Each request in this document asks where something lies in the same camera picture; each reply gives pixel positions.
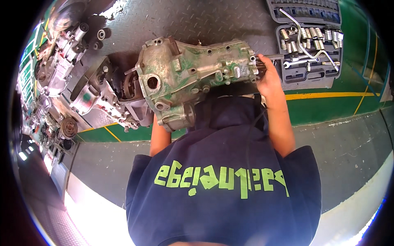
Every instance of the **forearm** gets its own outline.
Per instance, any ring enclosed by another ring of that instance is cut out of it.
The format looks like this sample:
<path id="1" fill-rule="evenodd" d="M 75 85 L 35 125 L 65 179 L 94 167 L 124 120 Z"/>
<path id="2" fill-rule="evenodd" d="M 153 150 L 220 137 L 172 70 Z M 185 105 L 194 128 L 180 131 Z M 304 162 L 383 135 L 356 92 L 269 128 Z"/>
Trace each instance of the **forearm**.
<path id="1" fill-rule="evenodd" d="M 266 97 L 268 134 L 272 145 L 285 157 L 296 149 L 293 128 L 290 122 L 286 96 L 283 91 Z"/>
<path id="2" fill-rule="evenodd" d="M 157 124 L 156 115 L 153 118 L 152 137 L 151 137 L 151 148 L 149 155 L 154 156 L 165 147 L 171 144 L 171 133 L 167 132 L 163 126 Z"/>

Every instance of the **wrench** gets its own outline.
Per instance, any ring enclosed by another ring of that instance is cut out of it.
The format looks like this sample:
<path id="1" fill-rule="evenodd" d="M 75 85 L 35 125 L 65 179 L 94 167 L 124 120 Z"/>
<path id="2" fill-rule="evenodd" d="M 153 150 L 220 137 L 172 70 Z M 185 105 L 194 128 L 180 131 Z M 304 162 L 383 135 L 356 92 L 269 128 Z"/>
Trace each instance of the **wrench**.
<path id="1" fill-rule="evenodd" d="M 305 62 L 313 62 L 313 61 L 319 62 L 320 59 L 319 58 L 315 58 L 315 59 L 302 60 L 302 61 L 293 61 L 293 62 L 285 61 L 283 63 L 283 66 L 284 66 L 284 68 L 289 68 L 291 65 L 301 64 L 301 63 L 305 63 Z"/>

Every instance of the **tool case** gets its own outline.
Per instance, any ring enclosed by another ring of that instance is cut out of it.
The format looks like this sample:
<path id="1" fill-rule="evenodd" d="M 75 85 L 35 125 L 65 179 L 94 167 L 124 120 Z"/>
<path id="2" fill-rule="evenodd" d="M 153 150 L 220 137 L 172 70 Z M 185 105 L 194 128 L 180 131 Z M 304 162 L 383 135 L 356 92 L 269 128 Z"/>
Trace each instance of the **tool case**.
<path id="1" fill-rule="evenodd" d="M 284 60 L 278 64 L 280 67 L 279 74 L 282 74 L 282 88 L 284 90 L 292 89 L 309 89 L 309 88 L 331 88 L 334 79 L 338 78 L 342 67 L 343 48 L 334 49 L 332 42 L 324 42 L 325 51 L 334 61 L 340 61 L 339 71 L 336 71 L 332 65 L 322 65 L 323 61 L 328 61 L 326 55 L 319 55 L 319 62 L 311 63 L 310 71 L 307 71 L 307 63 L 292 65 L 284 68 L 283 63 L 290 60 L 290 54 L 287 50 L 281 48 L 280 34 L 281 29 L 289 29 L 295 26 L 287 16 L 279 11 L 282 8 L 285 12 L 295 18 L 303 28 L 319 27 L 324 33 L 324 29 L 340 30 L 342 23 L 341 12 L 337 0 L 267 0 L 268 8 L 272 19 L 279 25 L 275 29 L 275 35 L 278 41 L 279 54 L 284 54 Z M 290 41 L 297 43 L 297 33 L 289 36 Z M 316 54 L 316 50 L 311 40 L 311 49 L 306 49 L 311 55 Z"/>

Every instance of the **tool case lid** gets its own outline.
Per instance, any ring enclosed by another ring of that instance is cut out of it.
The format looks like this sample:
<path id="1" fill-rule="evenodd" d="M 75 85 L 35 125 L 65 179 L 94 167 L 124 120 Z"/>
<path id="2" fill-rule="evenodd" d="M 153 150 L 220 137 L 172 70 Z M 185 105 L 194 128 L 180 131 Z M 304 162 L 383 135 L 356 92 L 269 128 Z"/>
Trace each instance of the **tool case lid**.
<path id="1" fill-rule="evenodd" d="M 282 14 L 282 8 L 299 23 L 340 26 L 341 11 L 337 0 L 267 0 L 271 17 L 277 23 L 293 23 Z"/>

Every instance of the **hand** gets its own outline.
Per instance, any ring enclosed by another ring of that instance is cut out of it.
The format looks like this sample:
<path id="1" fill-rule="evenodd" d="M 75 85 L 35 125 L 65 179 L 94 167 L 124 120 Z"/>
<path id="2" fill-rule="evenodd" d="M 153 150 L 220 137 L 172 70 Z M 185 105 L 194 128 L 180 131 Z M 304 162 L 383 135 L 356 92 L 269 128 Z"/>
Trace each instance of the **hand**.
<path id="1" fill-rule="evenodd" d="M 281 79 L 279 78 L 276 68 L 272 64 L 272 61 L 264 57 L 262 54 L 257 55 L 259 59 L 264 63 L 267 71 L 264 77 L 257 81 L 257 89 L 262 96 L 265 98 L 277 95 L 284 95 L 281 85 Z"/>

